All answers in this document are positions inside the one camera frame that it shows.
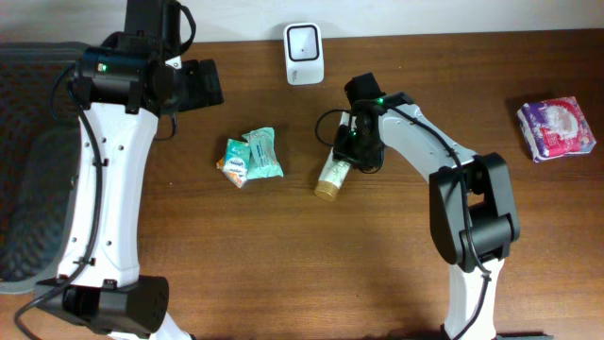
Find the white Pantene tube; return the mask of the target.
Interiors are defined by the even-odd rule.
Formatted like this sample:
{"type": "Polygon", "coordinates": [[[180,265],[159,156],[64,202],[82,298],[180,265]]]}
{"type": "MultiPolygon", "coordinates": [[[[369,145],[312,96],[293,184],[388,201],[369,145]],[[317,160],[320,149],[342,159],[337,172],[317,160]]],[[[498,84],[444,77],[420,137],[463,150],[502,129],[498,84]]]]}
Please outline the white Pantene tube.
{"type": "Polygon", "coordinates": [[[314,194],[326,202],[335,201],[351,168],[348,161],[336,160],[333,149],[330,149],[314,188],[314,194]]]}

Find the orange tissue pack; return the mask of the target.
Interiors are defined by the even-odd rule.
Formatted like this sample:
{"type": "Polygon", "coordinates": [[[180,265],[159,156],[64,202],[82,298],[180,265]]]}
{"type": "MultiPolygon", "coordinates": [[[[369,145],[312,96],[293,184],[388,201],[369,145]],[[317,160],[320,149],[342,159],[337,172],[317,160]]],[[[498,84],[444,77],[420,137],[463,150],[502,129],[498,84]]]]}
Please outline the orange tissue pack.
{"type": "Polygon", "coordinates": [[[246,184],[248,168],[243,159],[235,157],[227,160],[222,158],[217,162],[217,168],[238,188],[243,188],[246,184]]]}

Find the green wipes pack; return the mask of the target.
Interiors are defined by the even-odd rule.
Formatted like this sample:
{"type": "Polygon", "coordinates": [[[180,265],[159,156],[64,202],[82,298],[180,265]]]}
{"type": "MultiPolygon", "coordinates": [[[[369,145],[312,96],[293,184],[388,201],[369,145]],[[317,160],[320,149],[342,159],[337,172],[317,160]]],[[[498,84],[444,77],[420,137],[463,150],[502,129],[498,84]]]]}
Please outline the green wipes pack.
{"type": "Polygon", "coordinates": [[[249,179],[283,177],[283,171],[275,152],[275,131],[261,127],[243,135],[250,147],[249,179]]]}

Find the red purple tissue pack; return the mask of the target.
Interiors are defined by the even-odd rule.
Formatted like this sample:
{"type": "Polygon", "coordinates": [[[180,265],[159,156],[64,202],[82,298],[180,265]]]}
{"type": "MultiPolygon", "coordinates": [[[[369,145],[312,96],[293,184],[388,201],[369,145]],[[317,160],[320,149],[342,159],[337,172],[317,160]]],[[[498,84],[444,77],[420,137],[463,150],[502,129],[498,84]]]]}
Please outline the red purple tissue pack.
{"type": "Polygon", "coordinates": [[[589,154],[596,138],[574,96],[524,104],[516,113],[536,163],[589,154]]]}

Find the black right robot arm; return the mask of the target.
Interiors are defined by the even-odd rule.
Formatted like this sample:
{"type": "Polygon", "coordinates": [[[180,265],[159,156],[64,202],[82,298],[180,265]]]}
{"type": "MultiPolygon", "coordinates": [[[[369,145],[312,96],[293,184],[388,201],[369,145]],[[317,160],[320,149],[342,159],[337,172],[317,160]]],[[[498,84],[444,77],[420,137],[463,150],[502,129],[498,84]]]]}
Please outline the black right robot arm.
{"type": "Polygon", "coordinates": [[[479,155],[433,125],[405,93],[383,92],[373,74],[344,86],[350,104],[333,156],[369,173],[385,152],[400,154],[428,183],[429,229],[449,265],[446,339],[495,339],[495,292],[520,236],[509,168],[497,153],[479,155]]]}

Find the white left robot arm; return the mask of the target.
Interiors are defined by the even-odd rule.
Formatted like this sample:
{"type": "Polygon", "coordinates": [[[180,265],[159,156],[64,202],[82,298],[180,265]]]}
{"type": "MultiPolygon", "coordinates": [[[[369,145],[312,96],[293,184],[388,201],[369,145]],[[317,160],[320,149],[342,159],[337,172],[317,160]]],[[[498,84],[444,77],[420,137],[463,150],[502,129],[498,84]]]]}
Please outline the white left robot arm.
{"type": "Polygon", "coordinates": [[[192,20],[177,1],[131,1],[124,28],[62,73],[81,131],[75,205],[33,308],[114,339],[190,339],[169,315],[168,280],[140,271],[137,230],[159,119],[224,101],[215,62],[183,59],[193,39],[180,25],[192,20]]]}

